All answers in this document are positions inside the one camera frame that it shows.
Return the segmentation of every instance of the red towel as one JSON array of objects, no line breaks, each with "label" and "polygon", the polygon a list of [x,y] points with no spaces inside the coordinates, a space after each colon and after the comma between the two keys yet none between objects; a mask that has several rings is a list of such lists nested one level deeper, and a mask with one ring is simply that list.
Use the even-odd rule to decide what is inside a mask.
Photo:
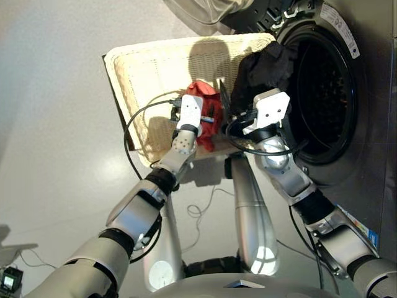
[{"label": "red towel", "polygon": [[218,133],[223,118],[220,93],[203,81],[194,81],[187,88],[186,94],[200,96],[203,99],[202,115],[213,118],[213,123],[201,121],[203,132],[197,139],[199,145],[212,152],[215,146],[211,137]]}]

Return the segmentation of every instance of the wire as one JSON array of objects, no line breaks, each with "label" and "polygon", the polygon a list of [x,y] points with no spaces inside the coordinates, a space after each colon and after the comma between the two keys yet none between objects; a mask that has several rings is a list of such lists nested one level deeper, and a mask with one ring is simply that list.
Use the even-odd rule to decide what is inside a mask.
[{"label": "wire", "polygon": [[130,260],[130,264],[136,263],[137,261],[139,261],[140,259],[143,259],[145,256],[147,256],[147,255],[151,252],[151,250],[152,250],[152,249],[154,248],[154,246],[157,244],[157,241],[159,241],[160,233],[161,233],[161,222],[159,223],[159,228],[158,228],[158,230],[157,230],[157,236],[156,236],[156,239],[154,239],[153,244],[152,244],[152,245],[149,247],[149,249],[146,250],[142,255],[137,256],[137,257],[134,258],[134,259],[131,259],[131,260]]},{"label": "wire", "polygon": [[317,270],[318,270],[318,277],[320,280],[320,289],[324,289],[324,276],[323,276],[323,270],[321,270],[321,265],[320,265],[320,257],[318,256],[318,252],[317,252],[317,248],[316,245],[314,243],[313,237],[311,236],[310,232],[307,231],[307,234],[309,236],[309,240],[311,243],[311,247],[313,247],[313,251],[316,253],[315,257],[316,257],[316,262],[317,262]]},{"label": "wire", "polygon": [[240,145],[236,141],[233,140],[233,136],[230,134],[231,129],[236,125],[240,123],[239,119],[235,119],[232,121],[226,128],[226,137],[228,138],[229,143],[231,143],[234,147],[240,149],[241,151],[252,153],[255,155],[262,155],[262,156],[282,156],[282,155],[287,155],[290,153],[296,153],[300,151],[303,147],[305,147],[309,142],[308,140],[303,140],[299,145],[297,145],[295,148],[291,148],[288,150],[284,151],[279,151],[279,152],[266,152],[262,150],[254,150],[254,149],[249,149],[245,146]]},{"label": "wire", "polygon": [[149,168],[153,169],[153,168],[154,168],[154,165],[155,165],[156,163],[158,163],[159,161],[160,161],[160,160],[156,160],[156,161],[152,162],[152,163],[149,165]]},{"label": "wire", "polygon": [[130,153],[128,152],[128,147],[127,147],[128,129],[130,128],[131,123],[134,121],[134,119],[137,117],[137,115],[139,115],[144,110],[146,110],[146,109],[148,109],[150,107],[158,106],[159,104],[170,104],[171,102],[172,102],[171,100],[159,101],[159,102],[155,102],[153,104],[148,104],[147,106],[142,107],[135,114],[133,114],[131,116],[130,121],[128,121],[128,123],[125,126],[125,129],[124,129],[124,150],[125,150],[125,154],[127,155],[128,161],[130,162],[130,164],[131,164],[131,166],[132,166],[132,168],[133,168],[133,170],[134,170],[134,172],[135,172],[135,174],[136,174],[136,176],[138,177],[139,180],[142,180],[142,176],[139,173],[138,169],[136,168],[134,162],[132,161]]},{"label": "wire", "polygon": [[303,237],[302,233],[300,232],[297,223],[295,222],[295,218],[293,217],[291,206],[288,206],[288,210],[290,212],[290,217],[291,217],[291,220],[292,220],[292,224],[295,227],[295,230],[297,231],[299,237],[301,238],[302,242],[305,244],[307,249],[310,250],[310,252],[316,257],[318,276],[319,276],[319,280],[320,280],[320,289],[324,289],[323,272],[321,271],[320,258],[319,258],[318,254],[317,254],[317,251],[315,250],[316,248],[315,248],[315,245],[314,245],[314,241],[313,241],[313,239],[311,237],[309,237],[309,238],[311,238],[311,242],[312,242],[312,245],[313,245],[313,248],[311,248],[309,246],[309,244],[307,243],[306,239]]},{"label": "wire", "polygon": [[[289,245],[287,245],[287,244],[281,242],[279,239],[277,239],[277,242],[278,242],[280,245],[284,246],[285,248],[288,248],[289,250],[292,250],[292,251],[294,251],[295,253],[298,253],[299,255],[305,256],[305,257],[308,258],[308,259],[311,259],[311,260],[313,260],[313,261],[316,261],[316,258],[314,258],[314,257],[312,257],[312,256],[309,256],[309,255],[307,255],[306,253],[302,253],[301,251],[296,250],[296,249],[290,247]],[[339,287],[338,287],[338,285],[337,285],[335,275],[333,275],[333,273],[331,272],[331,270],[328,268],[328,266],[327,266],[326,264],[324,264],[323,262],[321,262],[320,264],[321,264],[321,266],[329,273],[329,275],[330,275],[330,277],[331,277],[331,279],[332,279],[332,284],[333,284],[333,286],[334,286],[335,293],[336,293],[337,295],[340,295],[341,293],[339,292]]]},{"label": "wire", "polygon": [[310,252],[311,252],[312,254],[315,255],[314,250],[313,250],[313,249],[309,246],[309,244],[306,242],[306,239],[303,237],[302,233],[300,232],[300,230],[299,230],[299,228],[298,228],[297,223],[295,222],[295,219],[294,219],[293,214],[292,214],[292,208],[291,208],[291,206],[288,206],[288,209],[289,209],[289,211],[290,211],[290,217],[291,217],[291,220],[292,220],[292,224],[293,224],[293,226],[295,227],[295,230],[297,231],[299,237],[301,238],[302,242],[305,244],[306,248],[307,248],[308,250],[310,250]]},{"label": "wire", "polygon": [[24,257],[22,256],[22,251],[20,251],[20,252],[19,252],[19,256],[20,256],[20,258],[22,259],[22,261],[25,263],[26,266],[28,266],[28,267],[33,267],[33,268],[42,267],[42,266],[49,266],[49,267],[51,267],[51,268],[53,268],[53,269],[58,269],[58,267],[56,267],[56,266],[54,266],[54,265],[51,265],[50,263],[44,262],[44,261],[41,259],[41,257],[39,257],[38,253],[36,253],[34,250],[30,249],[30,251],[31,251],[32,253],[34,253],[34,254],[36,255],[36,257],[37,257],[37,258],[40,260],[40,262],[42,262],[42,263],[41,263],[41,264],[35,264],[35,265],[29,264],[28,262],[26,262],[26,260],[25,260]]},{"label": "wire", "polygon": [[221,191],[221,192],[224,192],[225,194],[228,194],[230,196],[234,196],[234,194],[232,194],[231,192],[228,192],[228,191],[226,191],[226,190],[224,190],[222,188],[215,188],[215,187],[216,186],[214,186],[212,188],[210,200],[209,200],[208,204],[204,207],[204,209],[201,209],[199,206],[197,206],[195,204],[190,204],[190,205],[187,206],[187,208],[186,208],[187,214],[190,217],[192,217],[193,219],[196,219],[195,228],[196,228],[196,231],[197,231],[197,236],[196,236],[196,239],[194,240],[194,242],[192,244],[190,244],[188,247],[186,247],[186,248],[184,248],[182,250],[182,253],[188,252],[189,250],[191,250],[199,242],[200,236],[201,236],[200,227],[199,226],[200,226],[200,223],[201,223],[201,221],[203,219],[204,214],[206,213],[208,208],[210,208],[210,206],[211,206],[212,199],[213,199],[213,194],[216,191]]}]

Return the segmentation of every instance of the gray floor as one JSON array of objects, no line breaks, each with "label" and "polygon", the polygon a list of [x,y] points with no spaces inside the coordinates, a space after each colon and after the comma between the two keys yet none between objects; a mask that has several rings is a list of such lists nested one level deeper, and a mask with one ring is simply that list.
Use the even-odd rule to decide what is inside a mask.
[{"label": "gray floor", "polygon": [[[159,0],[0,2],[0,224],[11,228],[3,244],[38,243],[40,256],[59,266],[104,228],[111,208],[137,180],[123,152],[101,56],[116,46],[190,36],[195,33]],[[213,179],[201,179],[197,195],[192,181],[174,196],[182,247],[196,237],[187,205],[204,206],[212,184],[233,192],[231,181],[217,176],[222,166],[207,167]],[[286,203],[255,172],[277,236],[305,251]],[[184,255],[187,263],[236,253],[233,205],[232,197],[215,194],[200,241]],[[279,276],[318,286],[314,262],[283,248],[280,255]],[[38,263],[33,253],[24,256]],[[20,259],[16,264],[25,273],[23,294],[52,271]],[[147,293],[141,269],[141,263],[130,267],[121,298]],[[326,285],[331,289],[328,277]],[[349,281],[340,285],[344,297],[355,295]]]}]

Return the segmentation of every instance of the wicker basket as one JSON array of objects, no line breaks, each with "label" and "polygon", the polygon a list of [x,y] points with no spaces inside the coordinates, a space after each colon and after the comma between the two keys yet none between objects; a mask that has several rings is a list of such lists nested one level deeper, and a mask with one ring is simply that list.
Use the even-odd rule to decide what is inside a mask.
[{"label": "wicker basket", "polygon": [[[222,79],[230,92],[240,61],[273,40],[273,36],[263,33],[163,40],[114,48],[104,60],[116,100],[128,122],[138,109],[176,98],[197,79],[217,90],[218,80]],[[161,104],[147,109],[130,126],[135,150],[146,166],[170,148],[175,128],[169,120],[171,108]],[[235,151],[222,135],[214,136],[213,141],[215,151],[199,147],[197,158]]]}]

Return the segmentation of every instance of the black garment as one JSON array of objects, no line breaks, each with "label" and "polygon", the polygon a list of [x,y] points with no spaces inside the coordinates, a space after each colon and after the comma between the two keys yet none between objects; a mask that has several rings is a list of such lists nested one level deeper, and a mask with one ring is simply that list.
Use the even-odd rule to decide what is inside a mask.
[{"label": "black garment", "polygon": [[262,51],[241,60],[231,93],[230,112],[236,115],[252,109],[252,101],[260,93],[274,88],[286,91],[296,58],[296,47],[271,42]]}]

